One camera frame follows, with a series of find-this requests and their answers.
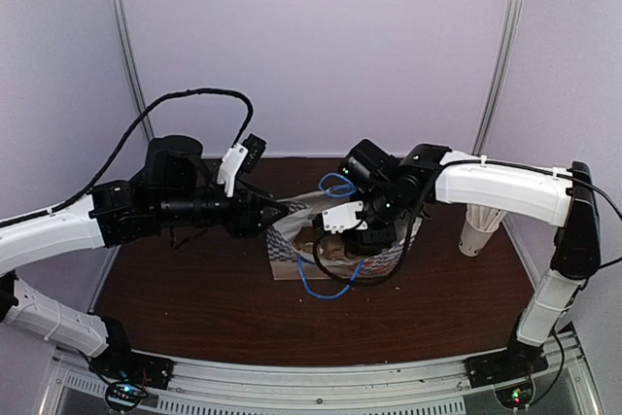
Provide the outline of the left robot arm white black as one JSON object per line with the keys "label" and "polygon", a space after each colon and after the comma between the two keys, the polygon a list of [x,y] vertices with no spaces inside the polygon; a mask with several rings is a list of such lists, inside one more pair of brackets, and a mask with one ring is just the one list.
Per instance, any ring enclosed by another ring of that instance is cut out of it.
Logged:
{"label": "left robot arm white black", "polygon": [[139,372],[122,324],[89,315],[29,287],[17,269],[62,254],[120,246],[177,227],[220,225],[233,238],[255,238],[285,218],[288,207],[239,180],[265,143],[250,135],[212,171],[195,139],[170,135],[148,146],[145,165],[129,180],[97,185],[64,208],[32,212],[1,224],[1,321],[73,347],[120,380]]}

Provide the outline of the blue checkered paper bag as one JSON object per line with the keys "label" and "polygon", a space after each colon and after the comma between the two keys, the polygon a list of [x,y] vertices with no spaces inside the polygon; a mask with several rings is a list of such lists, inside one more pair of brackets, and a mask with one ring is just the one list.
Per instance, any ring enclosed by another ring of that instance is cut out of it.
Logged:
{"label": "blue checkered paper bag", "polygon": [[404,264],[426,213],[413,206],[394,223],[369,228],[356,218],[351,228],[332,229],[323,220],[350,205],[363,205],[360,186],[337,172],[324,175],[316,191],[285,198],[289,214],[266,233],[273,279],[299,279],[319,300],[335,300],[355,287],[376,287],[393,278]]}

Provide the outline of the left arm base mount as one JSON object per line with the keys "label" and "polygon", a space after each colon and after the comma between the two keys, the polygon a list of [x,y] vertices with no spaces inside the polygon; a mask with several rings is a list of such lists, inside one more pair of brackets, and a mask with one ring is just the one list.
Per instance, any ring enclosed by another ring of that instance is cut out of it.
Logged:
{"label": "left arm base mount", "polygon": [[137,352],[124,357],[102,354],[87,359],[93,371],[103,377],[159,390],[168,388],[174,369],[174,362],[170,359]]}

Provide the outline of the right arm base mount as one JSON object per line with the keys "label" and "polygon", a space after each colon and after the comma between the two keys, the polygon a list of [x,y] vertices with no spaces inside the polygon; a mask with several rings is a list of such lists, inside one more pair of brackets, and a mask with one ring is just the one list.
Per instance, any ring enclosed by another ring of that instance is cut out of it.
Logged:
{"label": "right arm base mount", "polygon": [[525,353],[503,350],[470,357],[465,360],[465,367],[469,384],[475,389],[528,378],[535,372],[546,370],[549,364],[542,354],[532,358]]}

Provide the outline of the brown cardboard cup carrier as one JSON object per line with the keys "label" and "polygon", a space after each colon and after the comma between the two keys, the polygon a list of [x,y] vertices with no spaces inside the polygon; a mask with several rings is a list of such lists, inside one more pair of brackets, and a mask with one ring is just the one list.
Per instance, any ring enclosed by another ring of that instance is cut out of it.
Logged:
{"label": "brown cardboard cup carrier", "polygon": [[294,238],[293,247],[302,253],[312,254],[312,248],[316,241],[319,241],[317,254],[321,260],[326,261],[349,261],[355,257],[348,254],[341,235],[327,234],[321,237],[312,227],[304,227]]}

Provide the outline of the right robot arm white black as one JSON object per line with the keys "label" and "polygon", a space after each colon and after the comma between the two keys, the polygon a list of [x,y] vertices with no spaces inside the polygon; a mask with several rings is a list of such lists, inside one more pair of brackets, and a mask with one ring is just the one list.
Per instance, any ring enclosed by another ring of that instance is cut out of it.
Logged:
{"label": "right robot arm white black", "polygon": [[535,362],[579,289],[602,265],[596,189],[585,163],[546,169],[434,144],[419,144],[398,157],[363,139],[337,172],[354,186],[361,204],[345,224],[356,233],[381,229],[403,216],[415,221],[430,203],[488,208],[556,227],[548,269],[499,355],[504,376],[518,377]]}

